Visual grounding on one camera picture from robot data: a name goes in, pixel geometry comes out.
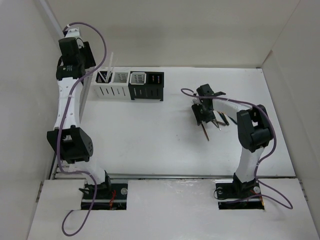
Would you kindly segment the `clear chopstick two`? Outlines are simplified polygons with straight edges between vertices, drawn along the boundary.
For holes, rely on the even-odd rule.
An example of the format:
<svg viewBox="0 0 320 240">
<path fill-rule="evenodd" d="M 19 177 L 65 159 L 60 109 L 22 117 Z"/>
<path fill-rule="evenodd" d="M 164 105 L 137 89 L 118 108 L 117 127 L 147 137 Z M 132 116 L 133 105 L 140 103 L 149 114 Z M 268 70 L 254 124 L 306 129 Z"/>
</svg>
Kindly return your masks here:
<svg viewBox="0 0 320 240">
<path fill-rule="evenodd" d="M 108 68 L 107 68 L 107 75 L 106 75 L 106 79 L 105 79 L 106 83 L 109 83 L 109 78 L 111 75 L 111 67 L 112 67 L 112 63 L 113 63 L 113 57 L 114 57 L 114 52 L 111 52 L 110 58 L 109 58 L 109 63 L 108 63 Z"/>
</svg>

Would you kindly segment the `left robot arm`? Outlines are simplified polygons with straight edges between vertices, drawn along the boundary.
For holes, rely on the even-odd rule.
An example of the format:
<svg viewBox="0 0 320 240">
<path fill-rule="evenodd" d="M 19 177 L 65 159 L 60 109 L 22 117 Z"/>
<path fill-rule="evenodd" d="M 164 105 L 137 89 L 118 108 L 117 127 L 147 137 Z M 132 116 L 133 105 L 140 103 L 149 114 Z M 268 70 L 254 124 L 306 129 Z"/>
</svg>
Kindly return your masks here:
<svg viewBox="0 0 320 240">
<path fill-rule="evenodd" d="M 54 129 L 46 138 L 57 157 L 60 170 L 62 162 L 75 165 L 75 174 L 85 175 L 86 188 L 100 198 L 111 195 L 112 186 L 105 170 L 93 162 L 93 141 L 80 126 L 80 98 L 86 70 L 96 62 L 88 42 L 80 37 L 65 37 L 58 41 L 61 57 L 58 60 L 56 79 L 59 90 L 58 113 Z"/>
</svg>

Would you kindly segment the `gold fork green handle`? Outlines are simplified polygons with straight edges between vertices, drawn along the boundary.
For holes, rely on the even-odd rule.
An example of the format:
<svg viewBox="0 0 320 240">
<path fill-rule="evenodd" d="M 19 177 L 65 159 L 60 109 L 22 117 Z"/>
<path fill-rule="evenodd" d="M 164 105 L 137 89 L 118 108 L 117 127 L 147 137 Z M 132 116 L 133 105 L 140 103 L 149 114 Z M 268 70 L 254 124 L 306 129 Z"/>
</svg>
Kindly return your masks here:
<svg viewBox="0 0 320 240">
<path fill-rule="evenodd" d="M 233 118 L 231 118 L 230 116 L 227 115 L 227 117 L 228 117 L 235 125 L 238 124 L 238 123 L 237 123 Z"/>
</svg>

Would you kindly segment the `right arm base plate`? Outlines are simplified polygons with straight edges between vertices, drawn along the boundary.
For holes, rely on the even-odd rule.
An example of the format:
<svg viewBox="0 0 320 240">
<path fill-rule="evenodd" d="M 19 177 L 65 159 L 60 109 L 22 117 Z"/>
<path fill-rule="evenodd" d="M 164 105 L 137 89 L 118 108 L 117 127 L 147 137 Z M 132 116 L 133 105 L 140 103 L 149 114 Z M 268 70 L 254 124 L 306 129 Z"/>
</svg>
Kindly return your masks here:
<svg viewBox="0 0 320 240">
<path fill-rule="evenodd" d="M 260 186 L 257 182 L 253 186 L 238 192 L 233 182 L 216 182 L 215 198 L 218 200 L 219 210 L 264 210 Z"/>
</svg>

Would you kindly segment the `clear chopstick three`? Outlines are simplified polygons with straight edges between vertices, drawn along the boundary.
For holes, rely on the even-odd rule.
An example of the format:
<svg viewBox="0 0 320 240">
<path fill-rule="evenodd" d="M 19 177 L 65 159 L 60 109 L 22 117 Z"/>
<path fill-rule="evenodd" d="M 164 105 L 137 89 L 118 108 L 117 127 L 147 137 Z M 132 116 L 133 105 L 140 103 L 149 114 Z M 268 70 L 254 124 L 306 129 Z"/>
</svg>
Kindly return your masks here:
<svg viewBox="0 0 320 240">
<path fill-rule="evenodd" d="M 108 81 L 108 71 L 99 71 L 98 74 L 102 82 L 106 83 Z"/>
</svg>

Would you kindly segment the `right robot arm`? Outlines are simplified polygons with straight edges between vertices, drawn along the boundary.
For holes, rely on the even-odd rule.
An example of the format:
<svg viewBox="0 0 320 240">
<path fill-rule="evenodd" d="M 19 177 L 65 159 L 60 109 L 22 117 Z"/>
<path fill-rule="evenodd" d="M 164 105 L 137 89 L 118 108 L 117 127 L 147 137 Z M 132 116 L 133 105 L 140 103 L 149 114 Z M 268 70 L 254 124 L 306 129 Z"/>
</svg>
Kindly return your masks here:
<svg viewBox="0 0 320 240">
<path fill-rule="evenodd" d="M 209 84 L 194 93 L 191 106 L 196 122 L 216 123 L 214 112 L 227 115 L 236 122 L 242 150 L 239 165 L 231 182 L 216 184 L 218 200 L 244 199 L 260 194 L 256 168 L 269 142 L 274 138 L 267 111 L 263 105 L 229 99 L 224 92 L 214 92 Z"/>
</svg>

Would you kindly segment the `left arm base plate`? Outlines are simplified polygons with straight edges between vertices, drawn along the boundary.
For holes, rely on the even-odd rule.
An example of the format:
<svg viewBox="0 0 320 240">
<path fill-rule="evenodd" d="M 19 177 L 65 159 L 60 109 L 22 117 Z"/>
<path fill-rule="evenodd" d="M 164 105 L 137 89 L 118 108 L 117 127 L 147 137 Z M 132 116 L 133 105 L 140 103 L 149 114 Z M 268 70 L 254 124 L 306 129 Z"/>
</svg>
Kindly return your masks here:
<svg viewBox="0 0 320 240">
<path fill-rule="evenodd" d="M 89 210 L 94 196 L 94 185 L 85 184 L 82 192 L 81 209 Z M 127 209 L 128 184 L 112 183 L 111 188 L 98 185 L 92 210 L 117 211 Z"/>
</svg>

